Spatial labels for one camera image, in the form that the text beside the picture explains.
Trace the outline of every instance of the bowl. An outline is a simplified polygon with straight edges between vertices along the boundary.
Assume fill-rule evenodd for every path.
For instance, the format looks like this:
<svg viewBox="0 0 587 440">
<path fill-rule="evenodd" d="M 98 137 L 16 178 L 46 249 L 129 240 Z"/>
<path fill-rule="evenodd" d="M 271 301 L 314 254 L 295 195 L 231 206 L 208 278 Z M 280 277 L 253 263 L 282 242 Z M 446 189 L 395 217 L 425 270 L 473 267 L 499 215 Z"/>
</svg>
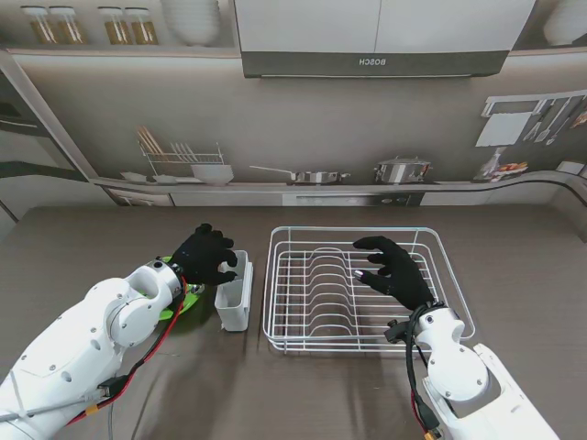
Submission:
<svg viewBox="0 0 587 440">
<path fill-rule="evenodd" d="M 232 166 L 216 163 L 196 163 L 192 165 L 196 179 L 210 185 L 226 185 L 235 178 Z"/>
<path fill-rule="evenodd" d="M 147 183 L 147 176 L 143 176 L 142 174 L 138 174 L 136 172 L 125 171 L 121 172 L 120 175 L 129 182 Z"/>
<path fill-rule="evenodd" d="M 158 183 L 177 183 L 177 178 L 174 176 L 166 176 L 165 174 L 153 176 L 153 179 Z"/>
</svg>

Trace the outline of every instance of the spice jar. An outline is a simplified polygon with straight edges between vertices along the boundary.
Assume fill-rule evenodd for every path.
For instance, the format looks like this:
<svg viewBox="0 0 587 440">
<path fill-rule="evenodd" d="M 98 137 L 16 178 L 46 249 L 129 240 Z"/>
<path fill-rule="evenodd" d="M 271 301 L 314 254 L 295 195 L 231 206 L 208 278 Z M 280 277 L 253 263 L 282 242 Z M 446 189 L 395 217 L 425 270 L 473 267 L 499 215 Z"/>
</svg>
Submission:
<svg viewBox="0 0 587 440">
<path fill-rule="evenodd" d="M 128 7 L 125 12 L 130 17 L 132 32 L 137 44 L 159 44 L 150 11 L 146 7 Z"/>
<path fill-rule="evenodd" d="M 57 26 L 64 36 L 67 44 L 87 44 L 87 38 L 82 32 L 82 27 L 77 21 L 75 10 L 68 6 L 52 6 L 49 8 L 52 15 L 58 17 Z"/>
<path fill-rule="evenodd" d="M 41 44 L 59 44 L 55 28 L 48 20 L 49 13 L 43 6 L 21 6 Z"/>
<path fill-rule="evenodd" d="M 110 44 L 132 44 L 128 25 L 120 7 L 98 7 L 104 17 L 104 26 Z"/>
</svg>

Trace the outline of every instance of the black cable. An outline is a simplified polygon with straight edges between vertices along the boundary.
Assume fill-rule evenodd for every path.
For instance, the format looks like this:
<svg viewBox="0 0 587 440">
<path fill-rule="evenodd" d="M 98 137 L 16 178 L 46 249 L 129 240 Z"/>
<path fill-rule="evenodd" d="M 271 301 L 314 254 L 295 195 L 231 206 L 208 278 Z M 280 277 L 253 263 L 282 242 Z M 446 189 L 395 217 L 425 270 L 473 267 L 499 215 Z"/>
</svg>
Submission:
<svg viewBox="0 0 587 440">
<path fill-rule="evenodd" d="M 426 367 L 426 369 L 428 369 L 428 361 L 424 357 L 424 353 L 422 352 L 422 348 L 420 348 L 420 346 L 418 344 L 416 344 L 415 347 L 418 349 L 418 353 L 420 354 L 420 358 L 422 359 L 422 362 L 424 362 L 424 366 Z"/>
<path fill-rule="evenodd" d="M 415 372 L 414 372 L 414 359 L 412 358 L 413 347 L 415 345 L 414 330 L 418 322 L 418 319 L 426 310 L 428 310 L 428 304 L 422 304 L 418 306 L 414 312 L 410 315 L 410 321 L 408 322 L 405 344 L 405 366 L 407 369 L 407 378 L 410 382 L 410 388 L 414 393 L 415 406 L 420 416 L 422 423 L 427 431 L 432 431 L 440 426 L 440 422 L 432 410 L 424 403 L 422 397 L 418 393 L 417 385 L 415 383 Z"/>
<path fill-rule="evenodd" d="M 427 305 L 422 304 L 414 310 L 414 312 L 410 315 L 410 321 L 408 322 L 407 331 L 405 332 L 405 367 L 407 369 L 407 379 L 410 382 L 410 389 L 414 392 L 414 398 L 416 403 L 420 403 L 422 401 L 422 398 L 420 397 L 417 391 L 414 373 L 414 359 L 412 358 L 412 347 L 414 345 L 414 329 L 418 321 L 418 318 L 427 308 Z"/>
</svg>

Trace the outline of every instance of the white cabinet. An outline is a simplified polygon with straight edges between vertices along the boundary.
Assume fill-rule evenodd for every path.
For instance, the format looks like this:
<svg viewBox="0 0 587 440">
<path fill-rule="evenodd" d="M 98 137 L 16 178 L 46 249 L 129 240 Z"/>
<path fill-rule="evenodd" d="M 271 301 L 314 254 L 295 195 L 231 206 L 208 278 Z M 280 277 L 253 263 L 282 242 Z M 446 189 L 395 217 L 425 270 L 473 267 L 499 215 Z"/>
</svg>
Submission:
<svg viewBox="0 0 587 440">
<path fill-rule="evenodd" d="M 236 0 L 240 46 L 373 53 L 380 6 L 381 0 Z"/>
<path fill-rule="evenodd" d="M 377 53 L 510 50 L 535 0 L 382 0 Z"/>
</svg>

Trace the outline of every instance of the black glove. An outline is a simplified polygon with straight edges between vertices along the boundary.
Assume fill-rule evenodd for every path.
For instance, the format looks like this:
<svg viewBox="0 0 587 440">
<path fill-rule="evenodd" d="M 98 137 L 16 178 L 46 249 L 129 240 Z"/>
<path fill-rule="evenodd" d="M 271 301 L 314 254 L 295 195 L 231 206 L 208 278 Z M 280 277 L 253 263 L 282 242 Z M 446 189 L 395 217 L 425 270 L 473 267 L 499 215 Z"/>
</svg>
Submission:
<svg viewBox="0 0 587 440">
<path fill-rule="evenodd" d="M 220 231 L 204 223 L 173 253 L 169 264 L 177 264 L 188 284 L 217 286 L 231 282 L 235 272 L 219 272 L 218 266 L 226 261 L 228 266 L 237 266 L 237 256 L 230 250 L 235 242 L 225 238 Z"/>
<path fill-rule="evenodd" d="M 360 281 L 375 291 L 391 295 L 406 309 L 415 310 L 418 305 L 433 302 L 434 297 L 422 278 L 418 265 L 405 249 L 384 236 L 366 236 L 353 243 L 357 249 L 379 249 L 382 254 L 371 254 L 367 260 L 383 264 L 378 275 L 363 271 Z"/>
</svg>

